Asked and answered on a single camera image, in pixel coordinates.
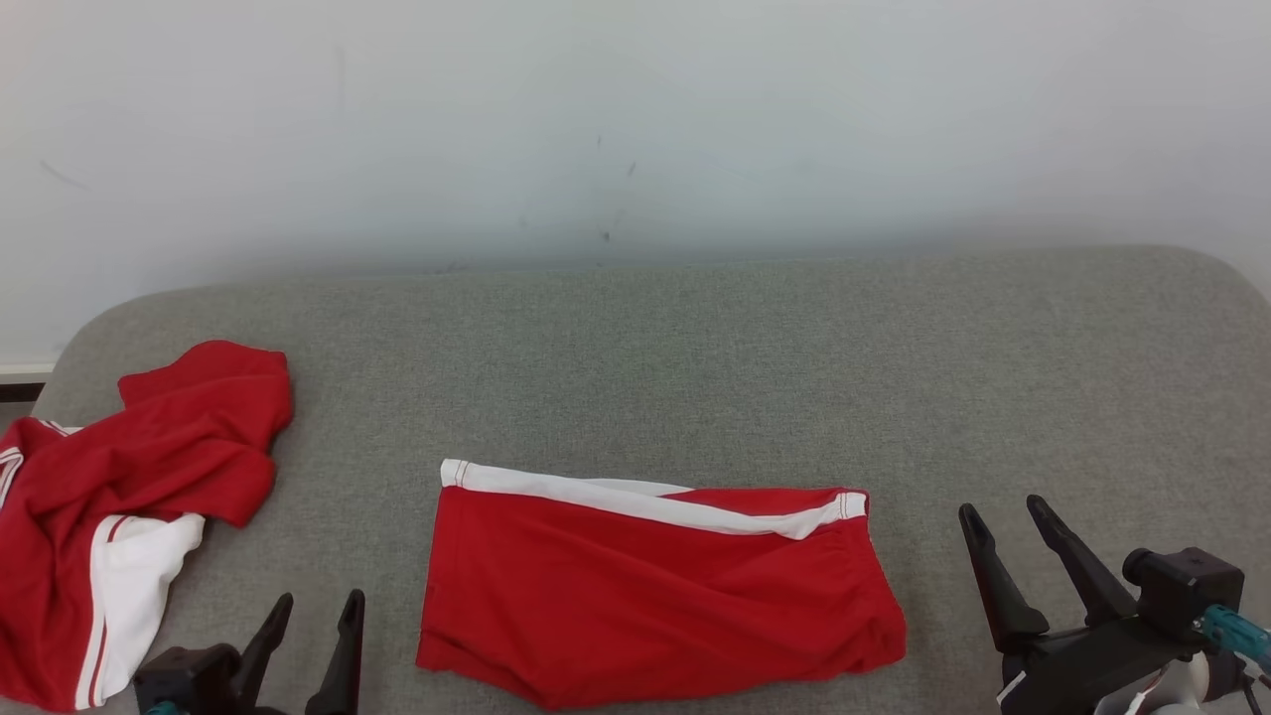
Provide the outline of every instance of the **scuff mark on wall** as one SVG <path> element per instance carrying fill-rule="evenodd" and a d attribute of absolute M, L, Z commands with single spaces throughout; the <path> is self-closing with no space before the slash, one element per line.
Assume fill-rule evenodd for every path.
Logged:
<path fill-rule="evenodd" d="M 39 160 L 39 166 L 42 169 L 44 169 L 46 174 L 48 174 L 48 175 L 53 177 L 55 179 L 65 183 L 66 185 L 72 185 L 72 187 L 75 187 L 75 188 L 78 188 L 80 190 L 93 190 L 93 187 L 88 185 L 86 183 L 80 183 L 80 182 L 72 179 L 71 177 L 69 177 L 69 175 L 58 171 L 57 169 L 50 166 L 48 161 L 46 161 L 44 159 Z"/>

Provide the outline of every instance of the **white stripe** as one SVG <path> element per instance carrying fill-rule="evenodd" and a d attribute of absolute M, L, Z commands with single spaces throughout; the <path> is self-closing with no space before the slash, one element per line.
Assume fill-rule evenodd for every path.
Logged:
<path fill-rule="evenodd" d="M 666 497 L 669 494 L 684 494 L 693 491 L 691 488 L 679 485 L 662 485 L 657 483 L 642 483 L 639 480 L 583 480 L 590 485 L 644 494 L 648 497 Z"/>
<path fill-rule="evenodd" d="M 66 428 L 58 425 L 57 423 L 55 423 L 52 420 L 39 420 L 39 424 L 44 425 L 46 428 L 53 431 L 55 433 L 57 433 L 57 434 L 60 434 L 62 437 L 70 437 L 70 434 L 71 434 L 71 433 L 66 432 Z"/>
<path fill-rule="evenodd" d="M 93 630 L 89 631 L 88 650 L 84 652 L 84 664 L 80 667 L 80 678 L 75 687 L 76 710 L 86 710 L 100 704 L 100 701 L 93 701 L 93 696 L 97 693 L 90 692 L 90 688 L 93 687 L 93 673 L 97 672 L 97 657 L 102 650 L 102 631 L 105 627 L 105 611 L 102 608 L 102 578 L 104 577 L 102 571 L 105 559 L 105 541 L 111 536 L 111 530 L 121 519 L 123 517 L 102 519 L 97 525 L 97 531 L 93 532 L 93 544 L 89 547 L 88 580 L 93 594 Z"/>
<path fill-rule="evenodd" d="M 71 437 L 72 434 L 84 429 L 84 428 L 64 428 L 52 420 L 48 420 L 48 427 L 53 428 L 55 431 L 62 433 L 66 437 Z"/>
<path fill-rule="evenodd" d="M 459 460 L 446 460 L 441 464 L 441 485 L 458 486 L 469 491 L 538 497 L 722 535 L 775 533 L 796 541 L 806 538 L 822 525 L 866 516 L 866 495 L 860 493 L 839 493 L 822 507 L 793 514 L 751 517 L 716 507 L 661 499 L 644 491 L 651 489 L 648 485 L 674 490 L 665 494 L 691 491 L 672 485 L 642 483 L 644 486 L 636 489 L 613 489 L 605 484 L 596 484 L 596 480 L 534 475 L 498 467 L 483 467 Z"/>
<path fill-rule="evenodd" d="M 3 508 L 5 498 L 9 497 L 9 488 L 18 479 L 18 467 L 22 467 L 22 453 L 18 452 L 18 448 L 6 451 L 0 464 L 4 465 L 0 467 L 0 508 Z"/>

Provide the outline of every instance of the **baseboard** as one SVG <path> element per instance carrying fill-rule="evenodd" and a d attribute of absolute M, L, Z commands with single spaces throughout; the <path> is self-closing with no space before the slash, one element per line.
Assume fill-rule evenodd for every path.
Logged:
<path fill-rule="evenodd" d="M 43 385 L 52 375 L 52 363 L 0 366 L 0 385 Z"/>

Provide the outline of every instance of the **gray fabric surface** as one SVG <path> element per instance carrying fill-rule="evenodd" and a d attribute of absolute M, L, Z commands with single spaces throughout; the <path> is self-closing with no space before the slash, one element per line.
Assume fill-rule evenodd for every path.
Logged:
<path fill-rule="evenodd" d="M 0 403 L 0 431 L 6 429 L 18 418 L 31 415 L 31 403 Z"/>
<path fill-rule="evenodd" d="M 289 354 L 296 419 L 275 448 L 273 495 L 245 531 L 208 530 L 155 649 L 241 646 L 291 591 L 291 630 L 262 702 L 294 712 L 322 679 L 355 587 L 369 608 L 364 712 L 534 711 L 413 665 L 446 457 L 872 493 L 872 536 L 910 626 L 902 663 L 611 712 L 994 711 L 999 660 L 957 526 L 963 502 L 1055 627 L 1079 625 L 1082 611 L 1027 517 L 1030 493 L 1116 571 L 1139 546 L 1195 545 L 1240 565 L 1246 611 L 1271 622 L 1271 311 L 1229 265 L 1196 253 L 187 290 L 85 326 L 36 414 L 67 425 L 109 415 L 119 376 L 215 337 Z M 135 711 L 131 693 L 105 710 Z"/>

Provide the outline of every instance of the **couch cushion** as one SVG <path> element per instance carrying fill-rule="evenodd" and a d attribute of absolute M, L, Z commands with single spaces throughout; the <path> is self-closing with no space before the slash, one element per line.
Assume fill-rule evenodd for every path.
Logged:
<path fill-rule="evenodd" d="M 447 457 L 580 478 L 872 494 L 909 655 L 826 683 L 615 712 L 989 712 L 999 659 L 956 511 L 975 503 L 1032 605 L 1080 603 L 1024 511 L 1037 493 L 1120 571 L 1200 546 L 1271 621 L 1271 310 L 1169 248 L 890 260 L 316 279 L 142 297 L 75 337 L 37 417 L 85 424 L 114 381 L 214 338 L 282 349 L 296 418 L 245 531 L 208 528 L 155 650 L 241 648 L 296 597 L 261 702 L 300 712 L 352 588 L 362 711 L 506 714 L 505 692 L 413 665 Z M 1243 711 L 1243 702 L 1216 711 Z M 108 712 L 135 712 L 130 693 Z M 25 712 L 0 704 L 0 714 Z"/>

